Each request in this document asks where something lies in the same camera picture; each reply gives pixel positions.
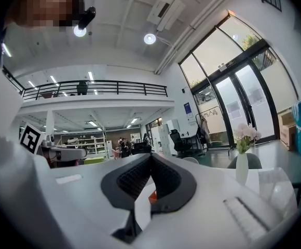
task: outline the floor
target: floor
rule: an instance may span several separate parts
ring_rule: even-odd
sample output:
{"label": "floor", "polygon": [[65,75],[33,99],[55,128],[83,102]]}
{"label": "floor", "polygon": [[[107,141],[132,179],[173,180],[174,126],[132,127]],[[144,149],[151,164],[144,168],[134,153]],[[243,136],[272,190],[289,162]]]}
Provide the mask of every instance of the floor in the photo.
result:
{"label": "floor", "polygon": [[[279,140],[253,146],[248,152],[259,157],[263,168],[281,167],[292,183],[301,182],[301,156],[298,152],[287,151]],[[236,150],[230,150],[230,156],[228,156],[227,149],[210,149],[205,152],[205,156],[192,157],[196,158],[201,165],[227,168],[236,155]]]}

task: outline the white vase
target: white vase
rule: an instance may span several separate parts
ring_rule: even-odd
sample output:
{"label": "white vase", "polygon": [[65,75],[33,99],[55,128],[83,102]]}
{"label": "white vase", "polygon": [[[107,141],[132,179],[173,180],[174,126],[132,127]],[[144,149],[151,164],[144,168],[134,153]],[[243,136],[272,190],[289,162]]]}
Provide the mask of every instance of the white vase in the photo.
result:
{"label": "white vase", "polygon": [[245,185],[249,173],[249,162],[246,153],[238,154],[236,162],[236,180]]}

